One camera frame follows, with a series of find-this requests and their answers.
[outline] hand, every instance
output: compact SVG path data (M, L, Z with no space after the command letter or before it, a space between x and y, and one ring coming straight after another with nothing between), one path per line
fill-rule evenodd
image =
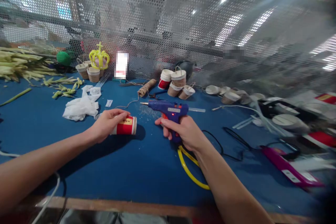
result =
M114 130L117 124L125 120L130 114L130 112L118 108L105 110L85 133L89 135L90 139L93 139L94 143L101 143Z
M188 115L180 119L180 124L162 117L157 119L155 124L163 126L163 135L169 140L172 139L172 133L169 132L169 129L176 131L189 151L201 150L204 145L210 143L194 120Z

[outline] blue table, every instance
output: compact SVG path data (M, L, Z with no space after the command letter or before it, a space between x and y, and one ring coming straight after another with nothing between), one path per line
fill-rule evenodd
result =
M28 87L25 80L5 83L0 80L0 102L6 101ZM138 86L119 87L116 81L107 81L98 99L99 109L105 109L106 100L112 99L111 108L127 105L137 99ZM37 148L80 133L94 123L93 117L83 121L70 121L62 117L70 98L52 99L55 90L49 87L33 87L33 90L10 104L0 107L2 151L24 154ZM79 90L76 97L81 97ZM220 98L197 90L187 101L161 94L160 98L172 102L186 102L190 107L206 109L205 113L189 112L200 129L210 131L230 155L244 147L222 130L245 120L253 112L239 107L219 109ZM56 196L81 199L105 199L151 204L167 204L196 207L203 202L213 202L210 191L198 187L185 174L174 146L163 137L162 128L154 125L160 116L139 102L132 103L128 111L138 118L135 136L112 136L65 165ZM274 142L276 137L252 124L237 131L252 147ZM209 140L219 150L211 136ZM0 156L0 162L9 160ZM201 170L185 159L190 171L205 182ZM225 157L235 174L268 212L311 216L318 201L307 192L293 185L260 152L245 152L243 162ZM34 194L50 194L56 179L51 177Z

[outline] perforated metal sheet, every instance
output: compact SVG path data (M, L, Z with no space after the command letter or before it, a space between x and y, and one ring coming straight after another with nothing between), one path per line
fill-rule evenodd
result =
M130 78L157 78L185 59L197 64L197 86L279 96L335 89L335 58L312 58L336 53L324 44L336 34L330 4L317 0L1 0L0 17L6 42L72 40L84 58L99 41L111 58L127 51ZM228 60L227 46L244 46L244 61Z

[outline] wooden table edge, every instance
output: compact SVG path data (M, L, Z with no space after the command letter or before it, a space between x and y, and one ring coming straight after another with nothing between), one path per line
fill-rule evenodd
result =
M20 206L43 207L48 197L44 196L28 196ZM192 218L200 213L200 209L191 206L164 205L137 203L129 201L114 201L105 199L79 199L79 198L64 198L53 197L48 205L49 208L66 208L76 210L92 210L92 211L114 211L114 212L129 212L136 214L149 214L159 216L175 216ZM314 223L314 220L309 217L299 215L289 215L282 213L268 213L275 223L281 224L306 224Z

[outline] crumpled tissue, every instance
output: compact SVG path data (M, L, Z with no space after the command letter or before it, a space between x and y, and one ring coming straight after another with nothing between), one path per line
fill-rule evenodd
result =
M96 100L102 95L100 87L86 85L82 88L81 98L69 101L65 105L63 117L69 120L82 121L86 115L96 116L98 114L98 102Z

